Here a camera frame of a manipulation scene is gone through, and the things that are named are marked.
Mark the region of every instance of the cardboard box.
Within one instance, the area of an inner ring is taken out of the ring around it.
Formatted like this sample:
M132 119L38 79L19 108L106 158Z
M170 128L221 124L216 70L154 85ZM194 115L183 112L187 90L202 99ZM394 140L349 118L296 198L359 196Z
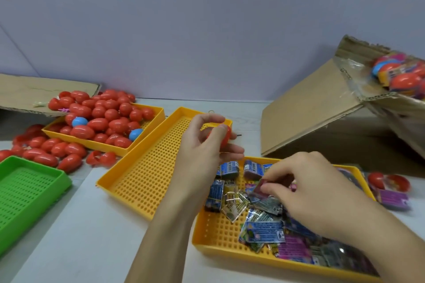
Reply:
M93 96L99 89L100 85L93 83L0 74L0 109L57 117L66 113L50 110L47 103L61 91L84 91ZM35 107L38 102L46 106Z
M372 63L391 50L344 36L333 59L268 105L261 152L319 151L334 164L425 176L425 102L386 91Z

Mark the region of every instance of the left hand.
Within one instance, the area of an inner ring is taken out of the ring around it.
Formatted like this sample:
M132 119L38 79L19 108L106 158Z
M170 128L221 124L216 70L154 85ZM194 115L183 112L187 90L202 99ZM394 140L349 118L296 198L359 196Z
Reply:
M182 136L167 194L187 202L185 208L191 208L193 216L205 202L218 166L244 157L245 150L238 145L229 143L220 149L227 132L226 125L201 131L205 123L223 123L224 120L223 116L214 113L196 115ZM236 139L236 134L232 132L230 139Z

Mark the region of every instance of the blue plastic egg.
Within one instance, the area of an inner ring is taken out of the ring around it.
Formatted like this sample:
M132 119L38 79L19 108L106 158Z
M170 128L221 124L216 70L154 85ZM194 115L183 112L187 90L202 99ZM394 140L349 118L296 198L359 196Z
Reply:
M382 66L384 66L385 64L388 64L388 63L401 63L401 62L399 60L395 60L395 59L389 59L389 60L386 60L384 62L379 62L378 64L376 64L372 68L372 75L378 76L378 72L382 68Z
M130 132L130 134L129 134L129 136L128 136L128 138L131 140L131 141L134 141L134 140L136 140L136 138L141 134L143 132L143 129L134 129L134 130L132 130L131 132Z
M72 120L72 126L76 127L77 125L87 125L88 120L85 117L76 117Z

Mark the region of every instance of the hand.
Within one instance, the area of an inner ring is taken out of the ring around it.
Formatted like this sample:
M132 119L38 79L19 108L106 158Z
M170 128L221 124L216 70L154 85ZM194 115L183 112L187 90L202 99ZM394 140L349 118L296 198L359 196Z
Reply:
M199 114L192 119L182 136L167 194L173 195L173 199L186 201L186 208L193 207L194 215L208 196L218 166L244 157L245 150L238 145L229 143L220 150L227 132L225 125L201 131L205 123L223 123L224 120L219 114ZM236 134L232 133L230 139L236 139Z
M297 191L267 183L261 191L279 198L291 216L311 231L352 245L362 232L366 210L378 204L368 198L318 152L298 152L274 164L264 179L292 173Z

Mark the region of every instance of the green plastic tray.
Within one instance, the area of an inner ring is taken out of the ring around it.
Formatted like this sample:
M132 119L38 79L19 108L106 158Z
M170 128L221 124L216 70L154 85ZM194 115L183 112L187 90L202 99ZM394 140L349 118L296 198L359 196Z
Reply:
M65 172L11 156L0 163L0 255L71 186Z

